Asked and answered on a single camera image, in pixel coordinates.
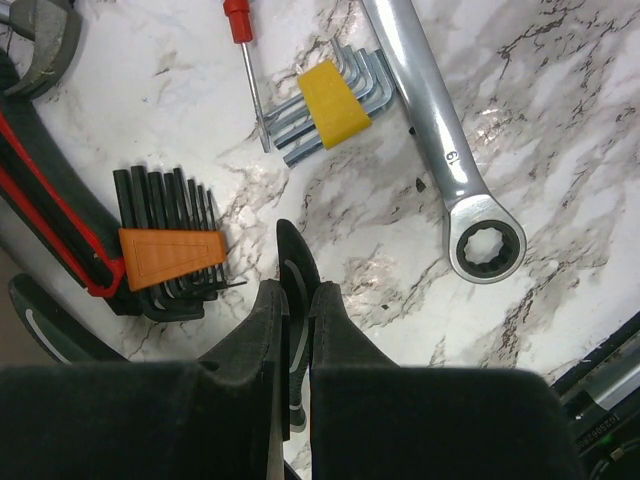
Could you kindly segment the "orange holder hex key set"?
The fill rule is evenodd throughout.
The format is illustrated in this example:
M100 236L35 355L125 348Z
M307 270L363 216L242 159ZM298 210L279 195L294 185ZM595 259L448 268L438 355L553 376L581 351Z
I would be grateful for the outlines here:
M244 284L225 272L227 246L213 193L180 168L113 172L128 290L158 323L204 317L204 304Z

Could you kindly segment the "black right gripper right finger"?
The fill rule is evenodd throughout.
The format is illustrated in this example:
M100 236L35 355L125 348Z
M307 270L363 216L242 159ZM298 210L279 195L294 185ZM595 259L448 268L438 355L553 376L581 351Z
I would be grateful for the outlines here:
M316 479L581 479L559 400L517 369L402 367L349 318L338 285L310 312Z

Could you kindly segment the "black wire stripper pliers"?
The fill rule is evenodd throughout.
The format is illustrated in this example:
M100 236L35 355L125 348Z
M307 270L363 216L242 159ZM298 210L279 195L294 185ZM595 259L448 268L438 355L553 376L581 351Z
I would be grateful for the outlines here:
M307 243L287 219L276 224L279 282L289 308L289 425L305 430L302 386L309 365L309 311L320 277ZM8 283L8 295L18 317L32 338L54 361L115 362L125 359L98 339L64 310L29 275L21 273Z

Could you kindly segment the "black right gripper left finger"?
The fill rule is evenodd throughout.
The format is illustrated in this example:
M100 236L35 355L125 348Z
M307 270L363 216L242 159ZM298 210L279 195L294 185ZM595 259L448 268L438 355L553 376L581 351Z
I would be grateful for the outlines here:
M1 369L5 479L286 479L289 311L277 281L193 361L131 362L31 279L9 297L53 357Z

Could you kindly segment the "red tester screwdriver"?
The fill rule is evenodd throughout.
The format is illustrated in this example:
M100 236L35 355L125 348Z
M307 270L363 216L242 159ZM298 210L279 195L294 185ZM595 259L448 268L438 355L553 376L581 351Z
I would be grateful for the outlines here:
M247 0L224 0L223 11L229 22L233 42L241 48L261 145L263 151L269 153L271 151L271 144L250 52L250 44L254 40L250 4Z

